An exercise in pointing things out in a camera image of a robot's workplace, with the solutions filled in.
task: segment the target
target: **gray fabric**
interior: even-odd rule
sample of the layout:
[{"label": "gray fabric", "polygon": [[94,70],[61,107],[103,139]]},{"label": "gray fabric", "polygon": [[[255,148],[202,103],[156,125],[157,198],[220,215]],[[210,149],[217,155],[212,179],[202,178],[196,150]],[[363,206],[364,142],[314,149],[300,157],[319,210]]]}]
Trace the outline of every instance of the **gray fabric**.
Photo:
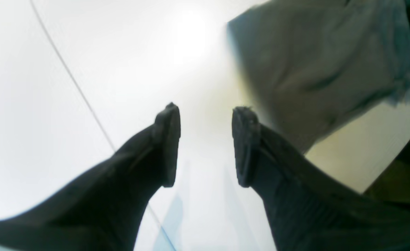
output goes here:
[{"label": "gray fabric", "polygon": [[251,89],[302,152],[410,88],[404,0],[277,0],[229,29]]}]

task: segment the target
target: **clothing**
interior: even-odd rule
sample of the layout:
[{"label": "clothing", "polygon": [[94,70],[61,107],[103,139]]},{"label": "clothing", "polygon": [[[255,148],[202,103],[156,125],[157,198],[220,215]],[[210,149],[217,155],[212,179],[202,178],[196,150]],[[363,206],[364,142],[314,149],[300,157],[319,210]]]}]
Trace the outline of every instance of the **clothing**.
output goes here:
[{"label": "clothing", "polygon": [[410,208],[338,183],[249,108],[233,110],[232,130],[239,184],[262,198],[277,250],[410,251]]},{"label": "clothing", "polygon": [[176,179],[180,113],[154,124],[43,203],[0,221],[0,245],[15,250],[133,250],[149,199]]},{"label": "clothing", "polygon": [[276,0],[229,30],[249,88],[301,152],[410,88],[403,0]]}]

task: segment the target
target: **bright light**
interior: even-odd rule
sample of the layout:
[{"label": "bright light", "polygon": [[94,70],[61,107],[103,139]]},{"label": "bright light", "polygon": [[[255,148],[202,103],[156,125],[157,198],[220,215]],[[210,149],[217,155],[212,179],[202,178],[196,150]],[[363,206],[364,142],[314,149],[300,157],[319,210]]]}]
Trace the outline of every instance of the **bright light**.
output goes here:
[{"label": "bright light", "polygon": [[218,32],[217,23],[206,9],[194,5],[177,7],[169,35],[173,63],[185,65],[202,59],[211,49]]}]

